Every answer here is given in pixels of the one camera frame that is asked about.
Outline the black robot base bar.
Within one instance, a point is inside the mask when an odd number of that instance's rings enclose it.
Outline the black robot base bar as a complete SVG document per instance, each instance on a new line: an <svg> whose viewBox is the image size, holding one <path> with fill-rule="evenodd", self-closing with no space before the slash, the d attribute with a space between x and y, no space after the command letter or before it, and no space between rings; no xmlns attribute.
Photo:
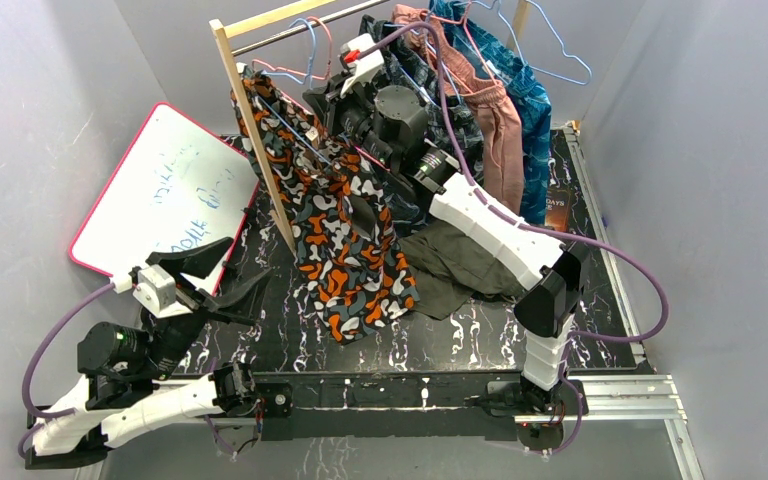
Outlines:
<svg viewBox="0 0 768 480"><path fill-rule="evenodd" d="M267 409L272 441L315 437L479 437L556 447L574 394L527 387L514 370L258 372L286 395Z"/></svg>

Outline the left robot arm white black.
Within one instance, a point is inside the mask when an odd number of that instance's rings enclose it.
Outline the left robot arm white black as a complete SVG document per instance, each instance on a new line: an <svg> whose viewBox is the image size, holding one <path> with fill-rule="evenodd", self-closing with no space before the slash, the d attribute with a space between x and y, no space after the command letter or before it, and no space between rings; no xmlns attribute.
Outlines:
<svg viewBox="0 0 768 480"><path fill-rule="evenodd" d="M224 237L179 252L153 252L131 271L73 307L32 355L22 382L28 424L18 455L28 470L73 469L101 462L109 451L165 426L224 415L251 418L254 438L271 395L248 364L234 361L202 377L163 388L212 320L256 324L272 278L264 270L229 293L215 296L195 284L225 264L234 243ZM77 345L76 385L54 404L31 398L33 375L54 338L87 305L107 292L132 292L150 323L140 329L112 322L94 325Z"/></svg>

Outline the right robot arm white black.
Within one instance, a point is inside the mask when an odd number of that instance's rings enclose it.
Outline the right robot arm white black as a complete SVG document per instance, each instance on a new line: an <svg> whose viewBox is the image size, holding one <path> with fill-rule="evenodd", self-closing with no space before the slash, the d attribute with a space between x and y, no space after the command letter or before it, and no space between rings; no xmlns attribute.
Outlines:
<svg viewBox="0 0 768 480"><path fill-rule="evenodd" d="M470 184L459 162L428 137L429 116L412 89L377 87L343 72L305 91L303 99L329 134L381 158L411 200L457 229L523 288L514 307L526 333L521 379L518 386L490 389L479 403L537 414L557 410L572 320L591 266L588 247L526 230L523 219Z"/></svg>

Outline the orange camouflage shorts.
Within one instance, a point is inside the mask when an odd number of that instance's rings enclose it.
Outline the orange camouflage shorts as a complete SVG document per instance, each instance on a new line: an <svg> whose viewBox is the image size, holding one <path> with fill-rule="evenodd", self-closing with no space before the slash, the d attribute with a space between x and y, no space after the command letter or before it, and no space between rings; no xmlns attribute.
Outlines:
<svg viewBox="0 0 768 480"><path fill-rule="evenodd" d="M238 71L314 313L341 344L392 324L420 295L371 163L265 72Z"/></svg>

